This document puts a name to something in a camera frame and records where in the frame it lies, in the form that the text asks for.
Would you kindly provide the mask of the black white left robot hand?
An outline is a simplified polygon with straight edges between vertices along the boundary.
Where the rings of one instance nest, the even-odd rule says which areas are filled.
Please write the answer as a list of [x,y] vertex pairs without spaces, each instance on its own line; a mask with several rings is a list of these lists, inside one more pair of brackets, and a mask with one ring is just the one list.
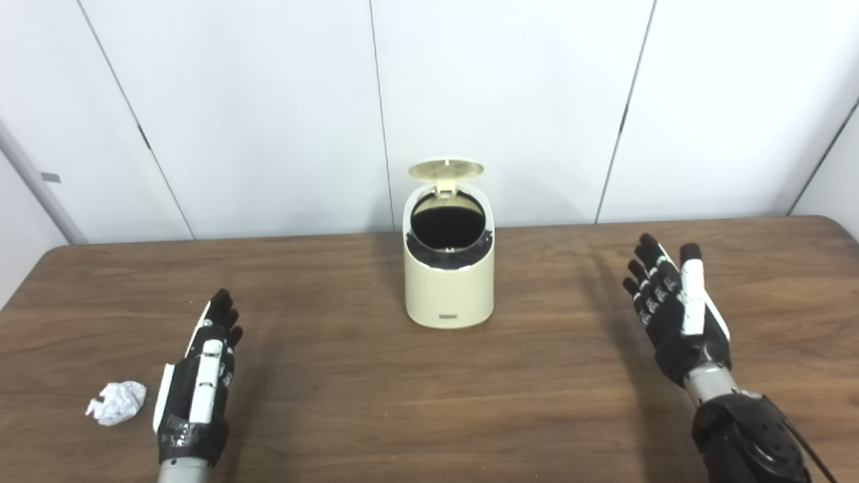
[[226,288],[203,309],[184,357],[166,364],[154,405],[160,482],[207,482],[228,442],[234,349],[243,336]]

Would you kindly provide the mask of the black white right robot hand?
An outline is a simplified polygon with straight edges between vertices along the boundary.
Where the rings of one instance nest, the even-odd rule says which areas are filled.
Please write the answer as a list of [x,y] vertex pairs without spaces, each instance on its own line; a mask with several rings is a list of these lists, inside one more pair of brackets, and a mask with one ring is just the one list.
[[732,369],[730,332],[706,290],[699,245],[684,244],[676,264],[653,235],[642,233],[634,254],[623,287],[663,375],[682,386],[700,366]]

